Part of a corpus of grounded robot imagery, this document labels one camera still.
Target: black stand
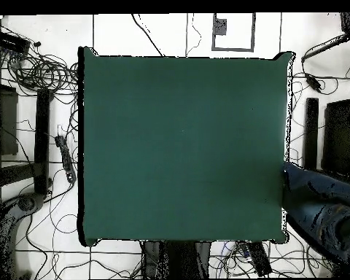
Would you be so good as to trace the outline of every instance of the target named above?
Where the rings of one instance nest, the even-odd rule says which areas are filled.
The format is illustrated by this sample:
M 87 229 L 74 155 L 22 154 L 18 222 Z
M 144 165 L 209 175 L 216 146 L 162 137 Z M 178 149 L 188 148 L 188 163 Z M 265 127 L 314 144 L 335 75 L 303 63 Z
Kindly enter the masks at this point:
M 48 178 L 49 123 L 51 94 L 38 90 L 36 100 L 35 163 L 0 168 L 0 187 L 24 179 L 34 178 L 34 191 L 0 204 L 0 279 L 17 279 L 15 271 L 15 237 L 24 217 L 38 211 L 43 204 L 51 180 Z

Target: green tabletop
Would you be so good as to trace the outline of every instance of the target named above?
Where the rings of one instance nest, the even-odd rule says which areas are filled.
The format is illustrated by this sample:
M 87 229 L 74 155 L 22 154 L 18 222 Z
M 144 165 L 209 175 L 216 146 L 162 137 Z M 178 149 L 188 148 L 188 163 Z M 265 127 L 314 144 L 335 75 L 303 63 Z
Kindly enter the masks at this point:
M 86 239 L 283 239 L 291 52 L 84 54 Z

